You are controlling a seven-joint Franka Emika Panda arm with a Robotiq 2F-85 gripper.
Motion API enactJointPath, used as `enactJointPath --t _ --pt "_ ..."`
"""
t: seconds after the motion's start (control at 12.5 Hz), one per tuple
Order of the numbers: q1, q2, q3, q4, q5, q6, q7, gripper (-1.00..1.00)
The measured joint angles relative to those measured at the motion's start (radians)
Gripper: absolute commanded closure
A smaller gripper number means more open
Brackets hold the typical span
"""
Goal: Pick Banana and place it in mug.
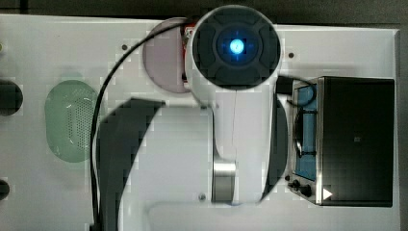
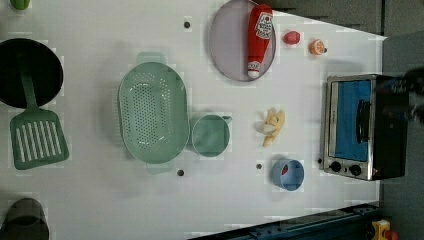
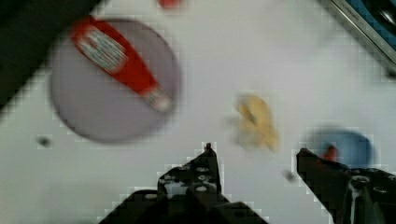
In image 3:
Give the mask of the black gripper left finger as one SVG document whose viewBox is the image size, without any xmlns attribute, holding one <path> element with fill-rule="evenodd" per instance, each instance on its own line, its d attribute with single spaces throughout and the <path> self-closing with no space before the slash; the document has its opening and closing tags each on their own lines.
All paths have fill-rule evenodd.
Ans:
<svg viewBox="0 0 396 224">
<path fill-rule="evenodd" d="M 137 190 L 98 224 L 268 224 L 244 203 L 221 193 L 217 153 L 210 144 L 193 160 Z"/>
</svg>

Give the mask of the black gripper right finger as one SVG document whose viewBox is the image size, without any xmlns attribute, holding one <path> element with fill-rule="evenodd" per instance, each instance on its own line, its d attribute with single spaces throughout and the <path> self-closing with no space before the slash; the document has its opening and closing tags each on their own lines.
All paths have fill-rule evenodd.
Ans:
<svg viewBox="0 0 396 224">
<path fill-rule="evenodd" d="M 396 224 L 395 175 L 375 168 L 351 169 L 306 148 L 296 155 L 296 169 L 334 224 Z"/>
</svg>

